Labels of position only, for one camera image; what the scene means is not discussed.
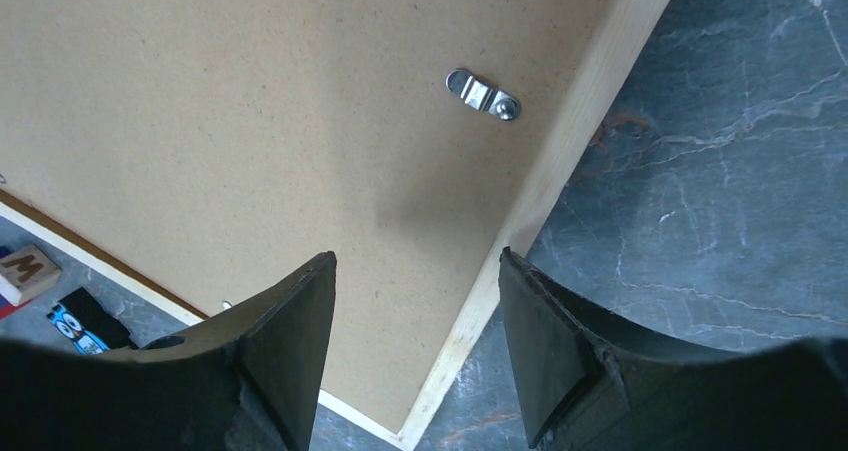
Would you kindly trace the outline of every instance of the metal bracket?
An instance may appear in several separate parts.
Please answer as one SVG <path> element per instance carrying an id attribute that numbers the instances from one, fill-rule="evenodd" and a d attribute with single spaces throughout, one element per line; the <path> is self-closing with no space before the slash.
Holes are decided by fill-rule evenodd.
<path id="1" fill-rule="evenodd" d="M 445 86 L 454 96 L 477 111 L 489 113 L 504 121 L 512 121 L 521 115 L 518 99 L 484 83 L 467 69 L 453 70 L 445 80 Z"/>

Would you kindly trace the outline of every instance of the beige panel surface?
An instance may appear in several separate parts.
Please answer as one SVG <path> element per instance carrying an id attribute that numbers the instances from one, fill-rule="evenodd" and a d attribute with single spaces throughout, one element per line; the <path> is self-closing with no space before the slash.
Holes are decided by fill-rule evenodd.
<path id="1" fill-rule="evenodd" d="M 4 189 L 208 314 L 336 251 L 323 387 L 398 431 L 609 1 L 2 0 Z"/>

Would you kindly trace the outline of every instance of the gray marble floor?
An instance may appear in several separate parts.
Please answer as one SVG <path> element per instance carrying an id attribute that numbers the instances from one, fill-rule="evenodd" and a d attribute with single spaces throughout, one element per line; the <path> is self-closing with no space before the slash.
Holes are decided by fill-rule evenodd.
<path id="1" fill-rule="evenodd" d="M 634 321 L 710 346 L 848 336 L 846 53 L 848 0 L 672 0 L 528 258 Z M 25 239 L 0 220 L 0 243 Z M 178 329 L 50 255 L 72 271 L 47 299 L 91 278 L 141 344 Z M 29 328 L 35 305 L 0 333 L 64 344 Z M 526 448 L 497 312 L 418 450 Z M 393 448 L 321 408 L 312 449 Z"/>

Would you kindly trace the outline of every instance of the wooden frame edge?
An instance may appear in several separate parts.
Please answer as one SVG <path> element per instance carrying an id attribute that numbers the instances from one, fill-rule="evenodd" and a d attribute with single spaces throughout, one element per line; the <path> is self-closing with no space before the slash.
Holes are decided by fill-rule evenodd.
<path id="1" fill-rule="evenodd" d="M 412 451 L 414 449 L 407 447 L 406 444 L 398 437 L 397 434 L 389 431 L 383 425 L 362 414 L 358 409 L 345 403 L 341 399 L 333 396 L 332 394 L 324 391 L 323 389 L 318 394 L 318 402 L 330 411 L 333 411 L 339 416 L 345 418 L 356 426 L 359 426 L 365 431 L 373 434 L 374 436 L 382 439 L 383 441 L 391 444 L 392 446 L 398 448 L 401 451 Z"/>
<path id="2" fill-rule="evenodd" d="M 526 254 L 670 0 L 611 0 L 533 164 L 398 436 L 415 449 L 497 308 L 499 256 Z"/>
<path id="3" fill-rule="evenodd" d="M 0 191 L 0 216 L 61 250 L 188 326 L 206 316 L 57 221 Z"/>

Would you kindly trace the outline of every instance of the particle board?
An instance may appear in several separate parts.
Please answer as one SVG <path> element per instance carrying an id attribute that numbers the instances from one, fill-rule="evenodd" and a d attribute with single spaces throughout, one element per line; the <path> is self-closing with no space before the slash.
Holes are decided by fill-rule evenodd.
<path id="1" fill-rule="evenodd" d="M 336 251 L 323 402 L 411 449 L 667 2 L 2 0 L 4 189 L 188 320 Z"/>

